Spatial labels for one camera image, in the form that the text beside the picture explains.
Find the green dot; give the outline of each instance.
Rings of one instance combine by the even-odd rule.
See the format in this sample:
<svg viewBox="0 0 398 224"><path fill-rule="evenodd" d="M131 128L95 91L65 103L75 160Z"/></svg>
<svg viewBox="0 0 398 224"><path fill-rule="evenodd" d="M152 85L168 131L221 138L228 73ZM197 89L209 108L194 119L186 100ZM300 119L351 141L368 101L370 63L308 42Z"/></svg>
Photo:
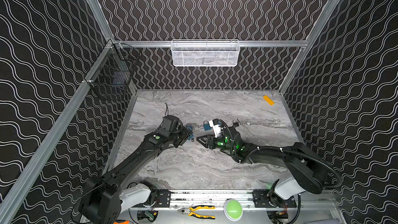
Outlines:
<svg viewBox="0 0 398 224"><path fill-rule="evenodd" d="M242 206L237 200L232 200L226 205L226 212L232 219L238 219L242 215Z"/></svg>

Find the yellow block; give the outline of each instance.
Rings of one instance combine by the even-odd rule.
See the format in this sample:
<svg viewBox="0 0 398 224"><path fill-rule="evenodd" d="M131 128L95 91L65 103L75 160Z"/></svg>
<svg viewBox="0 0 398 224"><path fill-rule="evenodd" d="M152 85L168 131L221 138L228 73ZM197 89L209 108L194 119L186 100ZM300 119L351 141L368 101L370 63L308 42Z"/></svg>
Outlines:
<svg viewBox="0 0 398 224"><path fill-rule="evenodd" d="M264 95L263 98L270 104L271 106L275 104L268 96Z"/></svg>

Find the gray marble surface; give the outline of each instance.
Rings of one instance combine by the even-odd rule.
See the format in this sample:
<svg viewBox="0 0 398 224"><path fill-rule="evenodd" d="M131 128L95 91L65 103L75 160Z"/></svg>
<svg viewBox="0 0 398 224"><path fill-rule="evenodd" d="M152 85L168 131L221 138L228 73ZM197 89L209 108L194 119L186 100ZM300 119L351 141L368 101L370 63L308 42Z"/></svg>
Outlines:
<svg viewBox="0 0 398 224"><path fill-rule="evenodd" d="M263 96L275 104L269 105ZM220 118L236 128L246 142L289 146L298 142L276 91L139 91L137 103L118 152L115 166L128 157L162 122L166 109L184 125L194 126L195 138L211 134L204 120ZM266 164L238 164L218 149L195 142L168 149L149 162L131 181L147 180L172 189L267 189L286 169Z"/></svg>

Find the plier handle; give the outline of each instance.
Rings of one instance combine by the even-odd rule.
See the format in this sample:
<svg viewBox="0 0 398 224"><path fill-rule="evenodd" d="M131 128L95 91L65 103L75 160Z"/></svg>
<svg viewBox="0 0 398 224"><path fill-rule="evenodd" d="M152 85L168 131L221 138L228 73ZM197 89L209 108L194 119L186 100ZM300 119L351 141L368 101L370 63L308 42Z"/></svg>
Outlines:
<svg viewBox="0 0 398 224"><path fill-rule="evenodd" d="M196 207L190 207L190 208L182 208L179 209L178 212L180 212L181 214L187 214L188 216L194 216L196 218L199 219L211 219L211 220L215 220L216 217L214 216L210 216L210 215L200 215L195 213L194 211L199 210L199 209L216 209L215 206L205 206L205 205L200 205L200 206L196 206Z"/></svg>

